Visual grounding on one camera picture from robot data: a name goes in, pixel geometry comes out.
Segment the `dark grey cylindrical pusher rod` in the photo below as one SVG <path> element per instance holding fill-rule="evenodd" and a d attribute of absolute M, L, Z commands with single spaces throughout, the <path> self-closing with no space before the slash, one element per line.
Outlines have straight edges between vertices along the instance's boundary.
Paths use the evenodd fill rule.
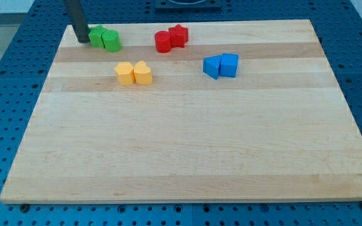
<path fill-rule="evenodd" d="M 90 29 L 82 9 L 80 0 L 63 0 L 70 23 L 79 43 L 89 43 Z"/>

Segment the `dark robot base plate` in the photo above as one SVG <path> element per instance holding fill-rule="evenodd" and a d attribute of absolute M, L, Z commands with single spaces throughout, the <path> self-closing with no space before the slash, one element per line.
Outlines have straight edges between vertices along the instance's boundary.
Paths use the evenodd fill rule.
<path fill-rule="evenodd" d="M 221 0 L 154 0 L 155 11 L 221 9 Z"/>

